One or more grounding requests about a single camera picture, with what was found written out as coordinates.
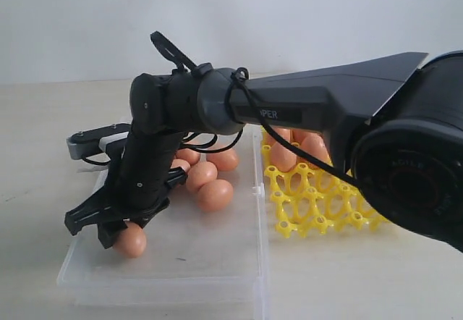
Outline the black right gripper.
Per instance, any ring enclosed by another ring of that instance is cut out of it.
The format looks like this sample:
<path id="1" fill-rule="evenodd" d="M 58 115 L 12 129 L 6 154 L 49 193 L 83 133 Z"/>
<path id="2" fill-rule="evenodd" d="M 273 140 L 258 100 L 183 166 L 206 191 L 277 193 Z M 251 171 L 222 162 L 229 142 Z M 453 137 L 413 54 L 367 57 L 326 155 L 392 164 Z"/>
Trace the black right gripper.
<path id="1" fill-rule="evenodd" d="M 128 219 L 149 222 L 166 209 L 171 189 L 166 183 L 183 137 L 183 132 L 173 129 L 146 133 L 140 123 L 132 121 L 109 201 L 108 191 L 101 187 L 68 211 L 64 225 L 69 233 L 75 236 L 83 227 L 97 224 L 98 240 L 104 249 L 109 249 L 128 228 Z M 105 222 L 112 215 L 112 207 L 122 219 Z"/>

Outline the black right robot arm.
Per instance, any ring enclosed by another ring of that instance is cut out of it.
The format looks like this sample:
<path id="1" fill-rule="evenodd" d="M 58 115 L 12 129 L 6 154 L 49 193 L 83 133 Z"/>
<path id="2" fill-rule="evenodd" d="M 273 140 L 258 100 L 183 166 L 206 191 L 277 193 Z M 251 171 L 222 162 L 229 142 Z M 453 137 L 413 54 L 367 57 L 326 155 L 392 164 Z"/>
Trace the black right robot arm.
<path id="1" fill-rule="evenodd" d="M 178 63 L 141 74 L 129 92 L 132 122 L 75 134 L 73 159 L 109 152 L 104 186 L 64 223 L 76 235 L 96 225 L 105 248 L 125 221 L 147 224 L 186 174 L 173 170 L 187 135 L 233 135 L 245 125 L 315 132 L 326 170 L 354 185 L 382 216 L 462 249 L 462 53 L 433 60 L 406 52 L 366 62 L 252 79 L 247 70 Z"/>

